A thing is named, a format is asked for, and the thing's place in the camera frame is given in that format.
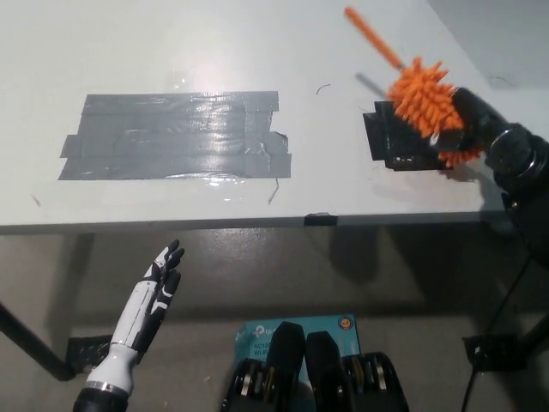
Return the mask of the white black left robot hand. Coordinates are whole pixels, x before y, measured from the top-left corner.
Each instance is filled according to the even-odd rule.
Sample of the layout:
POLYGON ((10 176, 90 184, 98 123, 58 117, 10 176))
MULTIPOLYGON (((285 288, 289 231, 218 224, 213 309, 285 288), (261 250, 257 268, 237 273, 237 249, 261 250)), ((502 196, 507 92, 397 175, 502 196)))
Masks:
POLYGON ((176 239, 154 259, 135 285, 118 319, 107 357, 88 375, 86 387, 130 396, 133 368, 148 351, 178 289, 184 249, 176 239))

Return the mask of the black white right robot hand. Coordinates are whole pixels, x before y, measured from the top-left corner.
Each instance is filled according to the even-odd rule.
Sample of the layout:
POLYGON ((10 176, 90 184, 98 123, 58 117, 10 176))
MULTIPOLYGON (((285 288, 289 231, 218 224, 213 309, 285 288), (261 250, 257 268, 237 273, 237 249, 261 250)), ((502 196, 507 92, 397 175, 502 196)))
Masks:
POLYGON ((500 135, 513 128, 489 103, 467 88, 458 88, 452 103, 463 126, 451 126, 429 138, 437 152, 465 152, 474 148, 485 149, 500 135))

